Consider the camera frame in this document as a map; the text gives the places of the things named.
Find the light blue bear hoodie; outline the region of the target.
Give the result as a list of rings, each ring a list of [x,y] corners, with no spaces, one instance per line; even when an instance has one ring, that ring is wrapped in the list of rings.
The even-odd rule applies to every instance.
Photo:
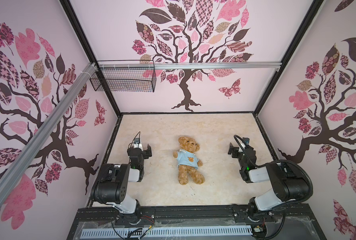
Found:
[[[185,150],[179,150],[177,154],[178,156],[176,157],[176,159],[177,159],[178,167],[184,165],[184,166],[189,166],[198,169],[199,159],[196,157],[194,153]]]

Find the aluminium rail back wall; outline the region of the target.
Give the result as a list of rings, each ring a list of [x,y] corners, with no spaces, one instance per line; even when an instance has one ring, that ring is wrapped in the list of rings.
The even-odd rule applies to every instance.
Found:
[[[130,63],[109,61],[99,62],[99,67],[102,69],[108,68],[143,68],[147,70],[194,70],[194,69],[279,69],[281,62],[242,62],[242,63]]]

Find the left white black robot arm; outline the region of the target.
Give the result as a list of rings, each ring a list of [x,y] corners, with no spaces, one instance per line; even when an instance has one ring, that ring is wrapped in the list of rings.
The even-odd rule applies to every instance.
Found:
[[[127,195],[128,183],[141,182],[144,177],[145,160],[152,156],[151,146],[146,150],[141,144],[127,149],[128,164],[103,164],[91,191],[91,200],[112,206],[121,214],[134,215],[139,212],[139,201]]]

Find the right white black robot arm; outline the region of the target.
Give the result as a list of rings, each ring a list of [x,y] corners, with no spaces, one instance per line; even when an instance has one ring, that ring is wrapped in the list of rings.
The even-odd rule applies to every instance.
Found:
[[[228,155],[238,159],[240,175],[248,184],[269,182],[271,188],[249,200],[251,215],[268,212],[286,204],[298,204],[313,195],[313,183],[306,171],[298,164],[278,160],[257,165],[256,151],[249,145],[229,146]]]

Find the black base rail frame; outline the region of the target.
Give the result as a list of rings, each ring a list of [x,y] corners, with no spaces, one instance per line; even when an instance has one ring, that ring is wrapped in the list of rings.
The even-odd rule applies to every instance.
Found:
[[[79,209],[67,238],[80,240],[83,229],[250,226],[252,236],[169,237],[146,240],[323,240],[323,233],[307,204],[288,205],[251,215],[246,205],[141,207],[134,215],[114,208]]]

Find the brown plush teddy bear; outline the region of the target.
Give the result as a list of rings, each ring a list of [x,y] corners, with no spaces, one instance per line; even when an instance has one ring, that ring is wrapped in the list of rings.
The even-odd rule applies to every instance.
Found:
[[[203,166],[203,162],[196,157],[200,144],[194,138],[187,136],[179,137],[178,141],[180,149],[173,152],[173,157],[177,160],[179,184],[186,185],[189,177],[195,184],[203,184],[205,177],[199,172],[199,167]]]

